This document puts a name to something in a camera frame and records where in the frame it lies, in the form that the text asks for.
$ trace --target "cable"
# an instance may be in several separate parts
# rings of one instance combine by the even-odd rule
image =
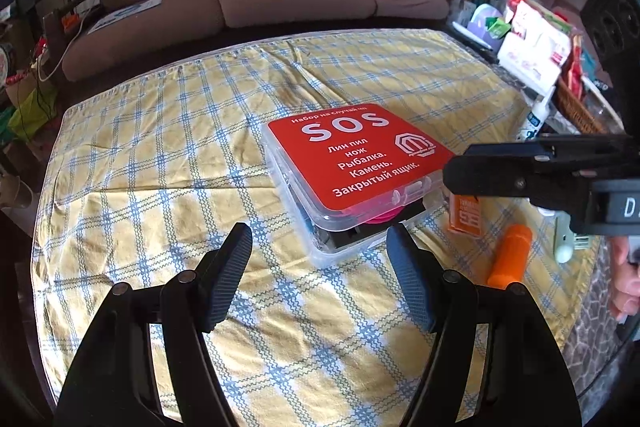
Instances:
[[[578,400],[580,400],[585,394],[587,394],[589,392],[589,390],[595,385],[595,383],[602,376],[602,374],[607,370],[609,365],[611,365],[611,363],[614,360],[616,360],[616,358],[618,357],[620,352],[622,352],[622,350],[627,346],[627,344],[636,336],[636,333],[638,333],[638,327],[640,327],[640,323],[636,324],[636,327],[632,328],[631,331],[629,331],[629,333],[626,336],[625,340],[623,340],[620,343],[620,345],[616,348],[616,350],[613,352],[613,354],[609,357],[607,362],[605,362],[602,365],[602,367],[598,371],[598,374],[595,377],[593,377],[593,380],[591,380],[591,383],[587,387],[585,387],[582,390],[582,392],[577,396]]]
[[[84,16],[80,19],[80,27],[78,28],[78,33],[76,33],[76,34],[74,35],[74,37],[69,41],[69,44],[67,44],[67,45],[66,45],[66,49],[65,49],[64,53],[62,54],[62,57],[60,57],[60,60],[59,60],[59,61],[58,61],[58,63],[56,64],[56,67],[55,67],[55,68],[53,68],[53,70],[52,70],[52,71],[51,71],[51,72],[50,72],[50,73],[49,73],[45,78],[43,78],[43,77],[42,77],[42,72],[41,72],[41,70],[40,70],[40,63],[41,63],[41,61],[42,61],[42,55],[43,55],[43,54],[40,54],[40,55],[38,56],[38,58],[37,58],[37,60],[36,60],[36,68],[37,68],[37,70],[38,70],[38,79],[39,79],[41,82],[46,82],[47,80],[49,80],[49,79],[53,76],[53,74],[58,70],[58,68],[60,67],[60,64],[62,64],[62,60],[65,58],[66,52],[68,52],[68,51],[69,51],[69,48],[71,47],[71,44],[73,44],[73,43],[74,43],[74,41],[75,41],[75,40],[80,36],[80,34],[82,33],[82,25],[84,24],[84,20],[87,18],[87,16],[89,15],[89,13],[91,13],[91,10],[92,10],[92,9],[94,9],[94,8],[95,8],[95,6],[91,6],[91,8],[89,8],[89,9],[85,12]]]
[[[22,132],[24,133],[24,137],[27,139],[27,142],[31,141],[30,136],[27,134],[27,130],[24,128],[24,118],[22,117],[22,106],[20,105],[20,87],[15,91],[15,102],[18,104],[18,111],[20,112],[20,125],[22,126]]]

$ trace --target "human hand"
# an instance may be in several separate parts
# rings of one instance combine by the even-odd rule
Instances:
[[[635,315],[640,308],[640,269],[629,264],[628,237],[609,239],[611,256],[611,292],[609,309],[617,321],[625,315]]]

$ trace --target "white cable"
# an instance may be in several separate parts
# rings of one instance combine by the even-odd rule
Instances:
[[[95,8],[95,4],[93,6],[91,6],[85,12],[85,14],[82,16],[82,18],[80,19],[80,27],[78,28],[78,33],[76,33],[74,35],[74,37],[69,41],[69,44],[66,45],[66,49],[65,49],[64,53],[62,54],[62,57],[60,57],[60,60],[56,64],[56,67],[53,68],[53,70],[45,78],[42,77],[42,70],[40,69],[40,62],[42,61],[42,55],[44,55],[44,52],[42,52],[40,55],[38,55],[38,58],[36,59],[36,68],[38,70],[38,78],[40,79],[41,82],[46,82],[47,80],[49,80],[53,76],[53,74],[58,70],[58,68],[60,67],[60,64],[62,64],[62,60],[65,58],[66,52],[69,51],[69,48],[71,47],[71,44],[73,44],[74,41],[82,33],[82,24],[84,24],[84,19],[86,19],[86,17],[89,15],[89,13],[91,13],[91,10],[94,9],[94,8]]]

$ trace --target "table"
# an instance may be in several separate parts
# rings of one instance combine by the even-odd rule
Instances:
[[[524,103],[446,35],[329,32],[235,46],[132,79],[70,108],[54,146],[34,233],[40,349],[55,395],[114,282],[169,280],[217,248],[236,221],[254,252],[228,319],[206,336],[241,425],[398,425],[428,358],[385,248],[338,266],[306,259],[264,164],[260,126],[318,108],[378,103],[456,153],[504,140]],[[562,346],[595,251],[558,266],[553,225],[522,200],[484,200],[480,240],[447,232],[441,207],[411,230],[445,267],[486,279],[502,230],[534,230],[525,284]],[[177,417],[152,327],[163,408]],[[479,328],[460,416],[476,403]]]

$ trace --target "green bag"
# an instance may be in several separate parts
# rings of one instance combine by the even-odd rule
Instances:
[[[9,119],[9,129],[18,138],[31,140],[40,127],[55,118],[57,94],[58,90],[52,84],[43,84],[41,89],[31,91]]]

